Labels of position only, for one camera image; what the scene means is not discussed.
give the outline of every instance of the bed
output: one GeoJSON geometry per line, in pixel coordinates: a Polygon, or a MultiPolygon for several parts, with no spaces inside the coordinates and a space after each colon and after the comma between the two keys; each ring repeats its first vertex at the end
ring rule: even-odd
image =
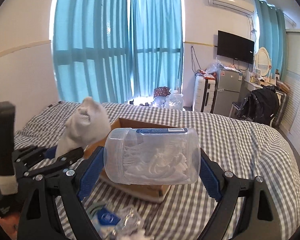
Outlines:
{"type": "MultiPolygon", "coordinates": [[[[16,132],[15,147],[56,145],[66,120],[79,105],[61,101],[47,107],[16,132]]],[[[265,178],[279,214],[283,240],[289,239],[300,225],[300,175],[289,144],[275,129],[215,114],[113,103],[103,106],[111,122],[121,117],[195,128],[201,147],[224,170],[231,170],[240,178],[253,179],[257,175],[265,178]]],[[[35,168],[53,161],[44,160],[35,168]]],[[[82,203],[88,208],[103,199],[109,200],[114,211],[133,204],[145,219],[146,233],[157,240],[196,240],[217,205],[208,196],[200,178],[195,184],[172,186],[161,204],[133,198],[98,180],[91,195],[82,203]]],[[[66,236],[74,239],[61,198],[56,202],[66,236]]],[[[242,203],[239,199],[224,239],[232,236],[242,203]]]]}

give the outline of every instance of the bedsheet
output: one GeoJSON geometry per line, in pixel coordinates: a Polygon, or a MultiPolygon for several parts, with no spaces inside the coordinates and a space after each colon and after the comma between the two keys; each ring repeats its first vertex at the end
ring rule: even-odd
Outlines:
{"type": "MultiPolygon", "coordinates": [[[[16,132],[15,147],[56,145],[66,120],[79,105],[61,101],[46,108],[16,132]]],[[[289,144],[275,129],[215,114],[113,103],[103,106],[111,122],[121,117],[195,128],[201,147],[223,170],[233,171],[245,179],[257,175],[265,178],[279,214],[283,240],[289,239],[297,229],[300,224],[300,176],[289,144]]],[[[36,168],[52,162],[54,160],[44,160],[36,168]]],[[[197,239],[217,205],[208,196],[200,178],[195,184],[172,186],[161,204],[141,201],[98,180],[91,195],[82,203],[88,208],[93,202],[103,199],[112,204],[114,211],[133,204],[145,219],[147,234],[154,235],[155,239],[173,240],[197,239]]],[[[74,239],[61,198],[56,202],[66,236],[74,239]]],[[[224,239],[232,236],[242,203],[240,198],[224,239]]]]}

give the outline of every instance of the curtain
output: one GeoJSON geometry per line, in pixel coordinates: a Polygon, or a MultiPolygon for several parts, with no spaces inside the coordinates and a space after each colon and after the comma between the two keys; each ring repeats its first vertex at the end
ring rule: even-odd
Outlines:
{"type": "Polygon", "coordinates": [[[53,58],[61,99],[131,99],[127,0],[58,0],[53,58]]]}
{"type": "Polygon", "coordinates": [[[130,35],[134,97],[181,87],[181,0],[131,0],[130,35]]]}
{"type": "Polygon", "coordinates": [[[271,73],[287,72],[287,34],[283,12],[265,1],[255,0],[260,24],[259,47],[265,47],[272,59],[271,73]]]}

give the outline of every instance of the water bottle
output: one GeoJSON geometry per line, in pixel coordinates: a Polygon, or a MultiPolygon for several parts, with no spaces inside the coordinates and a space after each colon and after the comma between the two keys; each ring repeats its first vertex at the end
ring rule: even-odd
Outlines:
{"type": "Polygon", "coordinates": [[[193,128],[117,128],[105,143],[104,167],[116,183],[195,183],[200,163],[199,137],[193,128]]]}
{"type": "Polygon", "coordinates": [[[170,95],[167,96],[165,108],[169,109],[177,109],[181,110],[183,109],[183,95],[179,94],[178,90],[171,90],[170,89],[170,95]]]}

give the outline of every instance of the refrigerator door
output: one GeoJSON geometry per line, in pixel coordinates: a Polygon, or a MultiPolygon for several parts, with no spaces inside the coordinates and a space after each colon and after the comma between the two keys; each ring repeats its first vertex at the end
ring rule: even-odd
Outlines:
{"type": "Polygon", "coordinates": [[[218,89],[240,92],[242,81],[239,81],[239,72],[220,69],[218,76],[218,89]]]}
{"type": "Polygon", "coordinates": [[[229,116],[232,102],[237,102],[238,98],[239,92],[218,89],[213,113],[229,116]]]}

